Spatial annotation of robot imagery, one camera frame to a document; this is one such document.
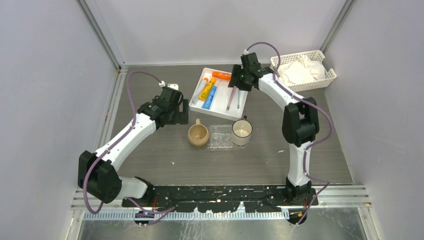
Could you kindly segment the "tan ceramic mug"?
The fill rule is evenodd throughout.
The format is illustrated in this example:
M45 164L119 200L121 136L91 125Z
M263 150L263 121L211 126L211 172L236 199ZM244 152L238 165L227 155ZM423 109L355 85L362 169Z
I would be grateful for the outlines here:
M195 148L204 148L210 141L209 129L201 123L201 120L197 118L195 124L192 125L187 133L187 139L191 146Z

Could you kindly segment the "white plastic bin tray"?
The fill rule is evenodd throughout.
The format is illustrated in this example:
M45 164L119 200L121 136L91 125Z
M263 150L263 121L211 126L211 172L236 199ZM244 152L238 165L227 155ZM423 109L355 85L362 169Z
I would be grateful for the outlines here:
M200 77L197 81L196 87L194 89L194 92L196 88L198 87L199 83L203 78L208 78L209 80L213 78L212 73L213 72L219 72L219 70L207 68L205 67ZM210 109L203 109L202 105L204 104L204 101L199 100L196 104L191 103L191 99L194 95L194 92L192 96L189 98L189 108L190 110L214 117L219 117L227 120L236 121L243 116L245 104L247 101L248 92L247 91L241 91L241 99L240 99L240 109L237 109L237 90L234 95L234 98L232 100L231 106L229 111L226 111L226 107L229 101L229 97L232 91L232 88L228 87L229 81L216 78L216 82L214 86L217 86L217 90L215 92L212 105Z

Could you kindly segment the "white ribbed mug black rim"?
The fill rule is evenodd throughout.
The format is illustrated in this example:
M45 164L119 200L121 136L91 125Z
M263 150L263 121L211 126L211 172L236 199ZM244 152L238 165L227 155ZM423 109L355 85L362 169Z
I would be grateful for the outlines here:
M244 146L250 141L253 133L253 126L248 121L248 117L245 115L232 124L231 131L231 139L233 143L237 146Z

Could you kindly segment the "clear oval glass tray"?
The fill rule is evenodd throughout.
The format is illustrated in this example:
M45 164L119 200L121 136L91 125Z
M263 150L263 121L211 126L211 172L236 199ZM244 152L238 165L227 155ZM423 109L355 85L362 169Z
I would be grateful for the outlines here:
M209 128L210 138L205 146L196 147L189 144L191 149L196 150L210 150L210 151L232 151L245 149L249 144L237 145L232 140L232 126L225 125L210 125Z

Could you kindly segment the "clear rectangular holder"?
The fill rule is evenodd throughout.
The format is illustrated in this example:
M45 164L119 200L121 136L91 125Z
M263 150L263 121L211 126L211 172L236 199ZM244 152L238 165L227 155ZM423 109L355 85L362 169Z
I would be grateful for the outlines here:
M210 140L209 148L212 150L232 150L234 143L232 141L232 126L230 124L224 125L210 125Z

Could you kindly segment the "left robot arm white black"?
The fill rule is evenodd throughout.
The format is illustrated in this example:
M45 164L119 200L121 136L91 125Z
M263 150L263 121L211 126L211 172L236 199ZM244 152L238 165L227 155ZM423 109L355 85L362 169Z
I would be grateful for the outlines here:
M130 197L141 207L153 202L153 186L140 177L122 177L117 171L148 136L165 125L188 124L188 99L177 84L168 84L160 95L146 102L112 140L94 152L84 151L78 159L77 184L105 204Z

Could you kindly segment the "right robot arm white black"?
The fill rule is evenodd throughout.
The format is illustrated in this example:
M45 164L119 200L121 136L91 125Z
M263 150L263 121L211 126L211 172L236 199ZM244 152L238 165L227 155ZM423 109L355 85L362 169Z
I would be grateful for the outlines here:
M278 80L270 67L263 67L256 53L245 53L241 64L233 65L230 87L242 91L253 88L267 94L283 111L282 135L289 144L289 172L283 196L291 205L299 205L312 193L309 173L311 149L320 131L314 98L304 98Z

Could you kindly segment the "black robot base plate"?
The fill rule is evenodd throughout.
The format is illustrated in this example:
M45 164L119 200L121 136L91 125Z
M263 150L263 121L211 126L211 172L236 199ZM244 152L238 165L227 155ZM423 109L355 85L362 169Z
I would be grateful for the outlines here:
M306 210L318 205L316 190L285 185L151 186L141 199L124 199L123 207L154 207L158 211L174 208L175 213L232 214L244 209L248 214L278 213L283 206L294 206L288 221L302 224Z

